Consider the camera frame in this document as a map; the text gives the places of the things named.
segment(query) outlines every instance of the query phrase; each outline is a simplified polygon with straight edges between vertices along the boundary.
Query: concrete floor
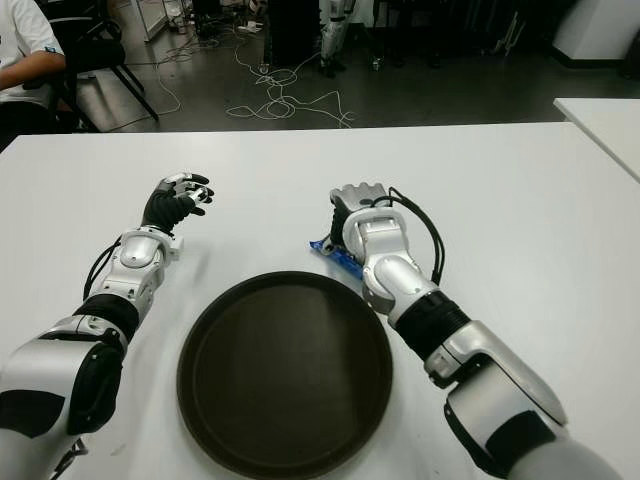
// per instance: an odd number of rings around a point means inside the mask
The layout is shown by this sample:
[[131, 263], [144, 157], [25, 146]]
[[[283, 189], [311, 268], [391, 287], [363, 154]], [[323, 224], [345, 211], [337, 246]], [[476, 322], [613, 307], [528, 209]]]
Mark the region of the concrete floor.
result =
[[[155, 62], [168, 49], [184, 45], [191, 33], [165, 30], [145, 44], [131, 7], [120, 9], [127, 63]], [[235, 61], [238, 40], [227, 34], [215, 49], [200, 51], [182, 63], [159, 67], [164, 84], [182, 103], [176, 113], [159, 122], [141, 120], [120, 132], [224, 131], [336, 128], [326, 115], [298, 111], [288, 119], [233, 118], [225, 111], [236, 105], [259, 108], [268, 101], [265, 86]], [[243, 61], [259, 65], [263, 38], [251, 38], [239, 48]], [[353, 127], [401, 127], [475, 123], [559, 121], [553, 107], [556, 97], [640, 98], [640, 82], [625, 80], [614, 70], [571, 70], [539, 53], [515, 52], [501, 56], [467, 56], [446, 59], [443, 68], [432, 70], [419, 56], [409, 56], [402, 68], [390, 63], [380, 71], [370, 68], [364, 42], [352, 40], [343, 52], [347, 71], [334, 79], [322, 76], [315, 66], [303, 67], [299, 80], [285, 93], [311, 100], [338, 90], [343, 110], [354, 112]], [[176, 103], [158, 84], [152, 65], [131, 66], [146, 87], [146, 97], [158, 112]], [[145, 115], [145, 111], [110, 72], [80, 83], [80, 102], [104, 131]], [[337, 113], [335, 96], [318, 104]]]

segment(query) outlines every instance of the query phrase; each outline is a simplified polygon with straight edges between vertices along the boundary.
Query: robotic arm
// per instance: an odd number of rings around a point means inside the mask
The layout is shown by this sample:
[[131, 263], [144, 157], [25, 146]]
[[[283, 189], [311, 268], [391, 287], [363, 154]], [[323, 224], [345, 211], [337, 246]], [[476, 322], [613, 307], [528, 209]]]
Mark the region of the robotic arm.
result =
[[57, 478], [86, 453], [80, 436], [111, 418], [127, 347], [182, 250], [171, 231], [204, 215], [207, 183], [189, 173], [162, 180], [141, 226], [105, 251], [111, 270], [84, 304], [12, 354], [0, 373], [0, 480]]
[[388, 315], [436, 386], [456, 384], [445, 418], [479, 468], [512, 480], [621, 478], [570, 439], [551, 388], [424, 277], [382, 185], [347, 185], [330, 197], [335, 211], [324, 251], [344, 249], [362, 265], [365, 300]]

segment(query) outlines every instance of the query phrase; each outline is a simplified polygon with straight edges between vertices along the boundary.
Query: white shirt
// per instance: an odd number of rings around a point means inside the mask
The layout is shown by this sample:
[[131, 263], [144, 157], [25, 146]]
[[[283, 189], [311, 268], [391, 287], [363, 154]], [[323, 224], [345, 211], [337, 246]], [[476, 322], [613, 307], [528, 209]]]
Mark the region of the white shirt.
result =
[[[51, 25], [33, 0], [0, 0], [0, 69], [27, 55], [45, 51], [62, 54]], [[0, 103], [31, 102], [49, 106], [49, 88], [25, 90], [22, 85], [0, 91]]]

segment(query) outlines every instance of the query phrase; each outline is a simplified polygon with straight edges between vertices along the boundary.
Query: round tray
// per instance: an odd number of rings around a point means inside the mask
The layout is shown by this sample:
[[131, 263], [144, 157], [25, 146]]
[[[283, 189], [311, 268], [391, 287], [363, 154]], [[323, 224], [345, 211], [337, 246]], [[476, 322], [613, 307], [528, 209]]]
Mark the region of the round tray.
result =
[[216, 462], [252, 478], [303, 479], [366, 443], [391, 380], [386, 334], [357, 294], [320, 275], [278, 272], [202, 313], [182, 350], [178, 399]]

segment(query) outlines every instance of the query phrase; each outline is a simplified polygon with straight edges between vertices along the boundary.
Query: white table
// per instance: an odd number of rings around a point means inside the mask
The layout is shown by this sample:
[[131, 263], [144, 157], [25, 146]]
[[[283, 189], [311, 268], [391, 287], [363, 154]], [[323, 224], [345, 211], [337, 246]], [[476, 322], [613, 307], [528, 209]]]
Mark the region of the white table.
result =
[[[20, 138], [0, 156], [0, 363], [74, 311], [97, 253], [137, 224], [161, 177], [184, 169], [212, 178], [215, 203], [177, 229], [183, 258], [136, 334], [116, 415], [72, 479], [239, 478], [182, 424], [182, 342], [214, 298], [260, 273], [306, 270], [358, 289], [307, 241], [328, 231], [329, 190], [361, 181], [425, 208], [447, 247], [446, 293], [549, 382], [577, 439], [635, 478], [640, 189], [570, 123]], [[406, 218], [428, 271], [431, 241]], [[388, 332], [385, 418], [327, 478], [488, 478], [446, 426], [444, 392]]]
[[557, 98], [553, 104], [640, 182], [640, 100]]

